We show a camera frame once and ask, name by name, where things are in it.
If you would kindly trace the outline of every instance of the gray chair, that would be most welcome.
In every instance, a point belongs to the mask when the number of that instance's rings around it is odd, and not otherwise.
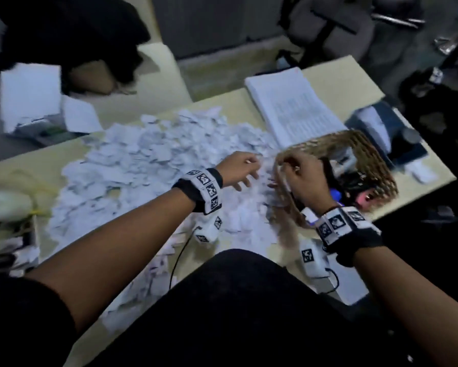
[[[359,0],[299,0],[289,13],[287,28],[290,41],[306,49],[299,66],[312,65],[318,50],[325,60],[347,55],[357,61],[363,58],[375,28],[368,1],[367,7]]]

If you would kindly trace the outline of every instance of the wicker basket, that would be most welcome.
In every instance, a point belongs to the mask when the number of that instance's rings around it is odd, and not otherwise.
[[[334,152],[344,147],[351,147],[355,157],[357,158],[356,168],[358,171],[366,174],[370,178],[378,180],[378,197],[374,208],[388,203],[395,198],[399,191],[397,184],[392,177],[384,160],[380,157],[377,150],[370,143],[365,135],[357,130],[347,130],[339,133],[325,135],[320,138],[311,139],[304,143],[294,145],[287,150],[281,152],[276,157],[274,174],[275,181],[278,184],[278,194],[283,203],[289,207],[289,213],[292,218],[301,226],[308,228],[304,217],[293,202],[290,192],[284,187],[282,176],[279,173],[278,165],[286,158],[287,154],[292,150],[299,149],[308,154],[313,154],[317,158],[329,157]]]

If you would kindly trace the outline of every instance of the hand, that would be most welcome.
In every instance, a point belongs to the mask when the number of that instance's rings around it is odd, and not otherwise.
[[[224,187],[232,185],[240,192],[242,189],[238,183],[242,181],[245,186],[250,187],[251,183],[247,176],[251,175],[258,179],[257,171],[260,167],[256,154],[237,151],[223,159],[215,169],[221,174]]]
[[[293,195],[306,207],[321,216],[338,206],[329,192],[322,162],[316,157],[302,151],[293,151],[281,164],[281,171]]]

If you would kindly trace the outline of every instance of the cable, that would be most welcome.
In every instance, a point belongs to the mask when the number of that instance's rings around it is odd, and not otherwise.
[[[183,251],[185,251],[185,248],[188,246],[188,243],[190,242],[190,240],[193,238],[193,235],[195,234],[195,232],[197,231],[197,229],[201,229],[200,227],[196,227],[192,234],[190,234],[190,237],[188,238],[188,240],[185,242],[185,244],[183,245],[183,248],[182,250],[180,251],[180,255],[178,255],[176,261],[175,261],[175,266],[173,267],[173,270],[171,271],[171,277],[169,278],[169,288],[168,290],[171,290],[171,282],[173,281],[173,274],[175,274],[175,269],[176,269],[176,266],[178,265],[178,261],[180,260],[180,257],[182,256],[182,253]]]
[[[332,269],[326,268],[326,271],[330,271],[332,274],[334,274],[334,277],[336,277],[336,287],[328,292],[324,292],[324,294],[330,294],[331,292],[335,292],[338,289],[338,287],[340,286],[340,279],[338,275],[336,274],[336,272],[333,271]]]

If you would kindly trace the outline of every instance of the forearm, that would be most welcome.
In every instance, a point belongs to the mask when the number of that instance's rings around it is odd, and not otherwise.
[[[82,332],[144,269],[194,207],[174,188],[80,238],[27,277],[55,290]]]
[[[354,265],[368,288],[440,366],[458,366],[458,303],[387,247],[361,248]]]

